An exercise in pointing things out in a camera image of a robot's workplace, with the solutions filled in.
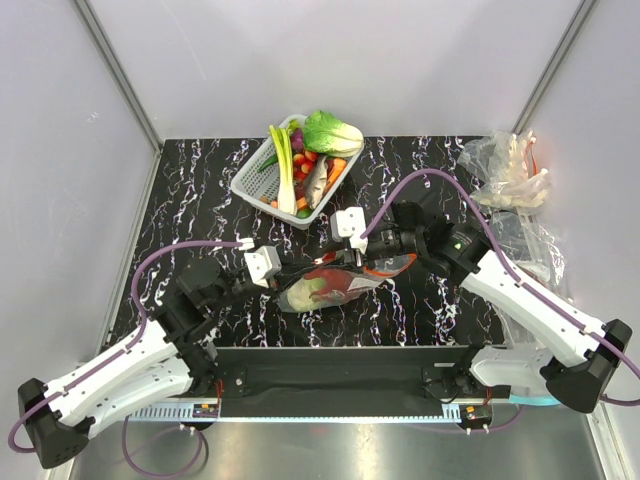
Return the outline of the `round green cabbage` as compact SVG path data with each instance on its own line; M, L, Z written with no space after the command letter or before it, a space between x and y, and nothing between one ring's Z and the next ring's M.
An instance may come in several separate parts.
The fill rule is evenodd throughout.
M285 293L282 309L288 312L308 312L321 304L321 290L325 286L322 278L300 279Z

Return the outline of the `red toy lobster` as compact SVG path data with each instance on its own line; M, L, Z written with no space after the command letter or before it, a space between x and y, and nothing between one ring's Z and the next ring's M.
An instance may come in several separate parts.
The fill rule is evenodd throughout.
M304 275L303 279L322 278L325 286L321 290L321 301L346 303L360 295L379 287L392 275L365 268L354 272L342 268L316 268Z

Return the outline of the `clear zip bag orange zipper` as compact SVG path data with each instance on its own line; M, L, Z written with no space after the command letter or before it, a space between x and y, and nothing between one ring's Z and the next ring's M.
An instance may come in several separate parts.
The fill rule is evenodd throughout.
M377 259L362 267L319 265L290 283L278 296L286 313L306 313L351 302L407 270L416 254Z

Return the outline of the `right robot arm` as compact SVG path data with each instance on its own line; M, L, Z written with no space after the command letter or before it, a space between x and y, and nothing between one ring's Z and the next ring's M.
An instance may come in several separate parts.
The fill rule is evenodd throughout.
M370 259L414 254L431 273L483 298L542 345L477 347L454 371L466 396L487 387L543 388L562 405L591 413L618 368L632 329L604 322L558 297L506 257L481 220L451 223L413 202L390 204L393 222L362 233Z

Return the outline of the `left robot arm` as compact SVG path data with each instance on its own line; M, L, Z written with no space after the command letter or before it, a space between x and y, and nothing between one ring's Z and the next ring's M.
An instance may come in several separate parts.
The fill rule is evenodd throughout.
M62 465L102 430L167 397L219 387L216 352L205 337L222 309L276 286L281 262L260 248L232 273L213 258L187 265L177 288L145 324L69 374L18 389L19 410L40 464Z

